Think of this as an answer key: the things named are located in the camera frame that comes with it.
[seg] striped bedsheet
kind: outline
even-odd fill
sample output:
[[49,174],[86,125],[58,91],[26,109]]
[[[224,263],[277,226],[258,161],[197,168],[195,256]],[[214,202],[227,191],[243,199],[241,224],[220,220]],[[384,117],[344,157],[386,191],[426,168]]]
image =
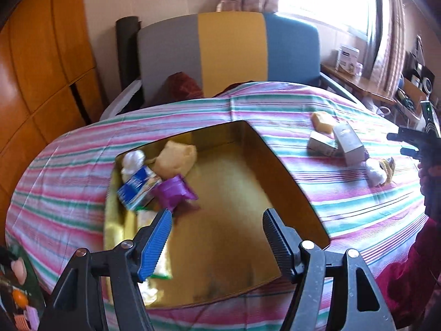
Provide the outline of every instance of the striped bedsheet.
[[[313,111],[349,121],[371,157],[393,156],[392,183],[373,188],[361,167],[308,154]],[[259,132],[304,190],[331,236],[330,250],[358,249],[374,275],[388,263],[405,260],[426,217],[414,161],[400,155],[400,143],[386,140],[397,127],[325,90],[282,82],[248,83],[218,98],[134,111],[59,137],[17,185],[7,214],[7,241],[25,247],[42,287],[50,292],[77,248],[102,249],[104,201],[116,155],[239,119]],[[318,329],[326,323],[331,285],[325,284]],[[278,330],[292,291],[280,279],[226,301],[149,314],[158,330]],[[109,327],[117,329],[112,306],[105,307]]]

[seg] screw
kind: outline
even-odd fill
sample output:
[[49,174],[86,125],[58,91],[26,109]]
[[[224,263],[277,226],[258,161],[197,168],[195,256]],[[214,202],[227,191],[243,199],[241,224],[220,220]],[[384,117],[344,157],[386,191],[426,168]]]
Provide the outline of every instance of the screw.
[[314,249],[314,243],[311,240],[302,241],[302,247],[307,250]]
[[124,240],[124,241],[121,243],[121,247],[122,247],[123,249],[130,249],[132,246],[133,246],[133,241],[132,241],[132,240]]
[[351,258],[358,258],[358,256],[360,255],[360,253],[359,253],[357,250],[355,250],[355,249],[349,249],[349,250],[348,250],[348,255],[349,255]]
[[80,249],[78,249],[77,251],[75,251],[75,255],[82,257],[85,256],[85,254],[87,254],[87,249],[81,247]]

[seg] wooden wardrobe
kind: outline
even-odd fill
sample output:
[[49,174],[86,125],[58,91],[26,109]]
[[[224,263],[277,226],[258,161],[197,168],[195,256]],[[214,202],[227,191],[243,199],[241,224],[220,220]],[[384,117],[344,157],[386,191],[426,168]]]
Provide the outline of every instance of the wooden wardrobe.
[[22,0],[0,31],[0,244],[30,162],[103,110],[83,0]]

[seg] chair backrest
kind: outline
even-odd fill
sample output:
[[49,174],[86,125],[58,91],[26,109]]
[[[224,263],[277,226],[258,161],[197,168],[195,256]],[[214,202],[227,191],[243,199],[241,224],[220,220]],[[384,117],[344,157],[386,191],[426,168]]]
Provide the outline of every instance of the chair backrest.
[[320,76],[317,29],[305,22],[255,12],[175,17],[138,32],[147,105],[167,103],[164,82],[185,72],[206,97],[233,83],[286,81],[316,86]]

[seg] small white box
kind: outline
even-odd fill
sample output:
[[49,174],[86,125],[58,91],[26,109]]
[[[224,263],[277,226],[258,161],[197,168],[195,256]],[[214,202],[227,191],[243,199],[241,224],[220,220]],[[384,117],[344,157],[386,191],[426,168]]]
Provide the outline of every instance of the small white box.
[[357,48],[342,46],[338,52],[337,69],[355,75],[359,56],[360,50]]
[[335,140],[314,130],[309,137],[307,148],[320,152],[328,157],[334,157],[338,153]]

